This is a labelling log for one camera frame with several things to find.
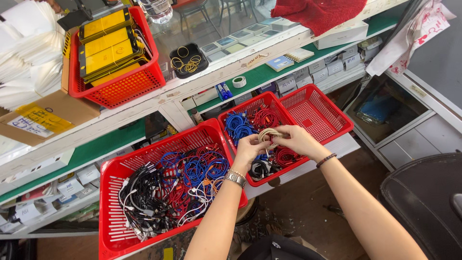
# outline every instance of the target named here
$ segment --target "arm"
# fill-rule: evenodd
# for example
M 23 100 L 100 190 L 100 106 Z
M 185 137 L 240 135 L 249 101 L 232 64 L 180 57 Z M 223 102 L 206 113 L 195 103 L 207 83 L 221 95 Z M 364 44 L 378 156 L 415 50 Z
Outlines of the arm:
M 305 129 L 284 125 L 277 131 L 290 139 L 274 137 L 286 146 L 318 163 L 331 152 Z M 401 224 L 343 167 L 337 158 L 324 162 L 320 169 L 348 223 L 371 259 L 426 260 L 424 253 Z
M 258 135 L 242 138 L 239 140 L 231 169 L 245 176 L 255 157 L 263 154 L 269 144 L 269 141 L 258 144 Z M 230 180 L 223 181 L 220 191 L 194 233 L 186 252 L 186 260 L 226 259 L 241 193 L 239 184 Z

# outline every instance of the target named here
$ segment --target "roll of tape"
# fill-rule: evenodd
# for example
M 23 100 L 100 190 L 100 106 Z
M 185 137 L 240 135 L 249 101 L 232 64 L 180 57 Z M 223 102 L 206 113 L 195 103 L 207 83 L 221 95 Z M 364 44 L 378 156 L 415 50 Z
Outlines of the roll of tape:
M 245 81 L 245 77 L 239 76 L 239 77 L 232 79 L 232 85 L 235 88 L 241 88 L 245 86 L 245 84 L 247 84 L 247 82 Z

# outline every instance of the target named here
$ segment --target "notebook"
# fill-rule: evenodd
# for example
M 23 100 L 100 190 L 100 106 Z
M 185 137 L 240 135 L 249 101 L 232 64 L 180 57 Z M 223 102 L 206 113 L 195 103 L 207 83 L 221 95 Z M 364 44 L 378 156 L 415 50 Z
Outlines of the notebook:
M 301 62 L 305 59 L 308 59 L 309 57 L 313 56 L 315 53 L 312 52 L 312 51 L 309 51 L 309 50 L 305 50 L 305 49 L 302 49 L 302 48 L 298 48 L 292 52 L 289 52 L 287 54 L 285 54 L 284 56 L 287 56 L 293 60 L 295 60 L 296 62 Z
M 266 63 L 266 65 L 274 69 L 276 72 L 279 72 L 287 67 L 290 67 L 293 64 L 295 64 L 295 62 L 286 56 L 277 57 Z

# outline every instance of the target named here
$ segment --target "plastic basket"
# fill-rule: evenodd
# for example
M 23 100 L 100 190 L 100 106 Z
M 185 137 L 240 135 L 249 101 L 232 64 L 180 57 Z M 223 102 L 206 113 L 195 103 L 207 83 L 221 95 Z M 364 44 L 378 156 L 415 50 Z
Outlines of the plastic basket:
M 69 63 L 69 95 L 74 98 L 86 98 L 108 109 L 116 108 L 139 98 L 150 91 L 165 85 L 165 79 L 157 63 L 158 52 L 143 11 L 139 6 L 130 7 L 132 18 L 141 28 L 151 51 L 152 59 L 145 65 L 96 87 L 85 87 L 80 77 L 79 32 L 71 38 L 71 56 Z
M 223 149 L 226 158 L 232 164 L 232 157 L 227 148 L 225 138 L 219 129 L 218 121 L 213 118 L 128 155 L 111 159 L 102 165 L 99 204 L 99 259 L 115 259 L 143 249 L 153 243 L 197 226 L 202 220 L 202 218 L 197 219 L 147 241 L 140 242 L 132 230 L 126 230 L 126 218 L 117 202 L 117 193 L 122 187 L 123 180 L 134 172 L 133 169 L 123 164 L 132 165 L 131 168 L 138 168 L 150 159 L 160 159 L 167 152 L 186 152 L 212 143 L 217 143 Z M 245 205 L 247 205 L 247 197 L 243 190 L 239 207 L 242 208 Z
M 280 101 L 297 124 L 323 145 L 353 129 L 353 122 L 315 84 L 308 84 Z
M 254 97 L 252 99 L 249 99 L 249 100 L 245 101 L 244 103 L 239 104 L 239 105 L 231 108 L 230 110 L 221 113 L 218 116 L 218 121 L 220 122 L 220 127 L 223 130 L 223 132 L 225 133 L 225 137 L 228 140 L 228 143 L 231 145 L 231 148 L 234 151 L 234 154 L 236 153 L 237 148 L 234 146 L 234 142 L 233 142 L 232 138 L 228 135 L 228 132 L 225 131 L 225 119 L 228 117 L 228 113 L 230 113 L 232 111 L 235 111 L 235 112 L 238 112 L 238 113 L 239 112 L 244 112 L 244 111 L 252 112 L 252 111 L 256 110 L 258 107 L 260 107 L 260 105 L 262 103 L 264 103 L 265 105 L 268 105 L 267 108 L 272 110 L 276 114 L 276 116 L 278 116 L 278 118 L 279 118 L 279 120 L 281 121 L 282 124 L 291 124 L 291 125 L 297 124 L 296 121 L 294 120 L 294 118 L 292 118 L 292 116 L 289 114 L 287 109 L 284 108 L 284 106 L 280 103 L 280 101 L 276 98 L 276 96 L 272 92 L 267 91 L 267 92 L 264 92 L 264 93 Z M 289 167 L 286 167 L 286 168 L 274 173 L 273 175 L 268 176 L 266 178 L 263 178 L 263 179 L 261 179 L 259 181 L 255 181 L 252 177 L 250 177 L 249 174 L 246 175 L 246 179 L 247 179 L 247 182 L 251 186 L 258 187 L 258 186 L 260 186 L 260 185 L 262 185 L 264 183 L 269 182 L 270 180 L 273 180 L 273 179 L 285 174 L 286 172 L 294 169 L 295 167 L 297 167 L 298 165 L 303 164 L 306 161 L 308 161 L 308 158 L 303 158 L 303 159 L 297 161 L 296 163 L 290 165 Z

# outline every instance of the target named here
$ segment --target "person's left hand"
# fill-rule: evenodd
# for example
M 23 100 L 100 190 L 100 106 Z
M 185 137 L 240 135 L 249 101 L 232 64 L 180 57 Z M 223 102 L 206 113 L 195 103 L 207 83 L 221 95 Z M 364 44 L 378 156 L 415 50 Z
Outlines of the person's left hand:
M 257 155 L 262 155 L 266 153 L 266 147 L 271 144 L 270 141 L 264 141 L 258 143 L 258 134 L 253 134 L 246 136 L 239 140 L 237 146 L 236 157 L 234 159 L 233 167 L 236 166 L 240 169 L 234 169 L 236 171 L 249 171 L 252 166 L 252 162 L 255 160 Z

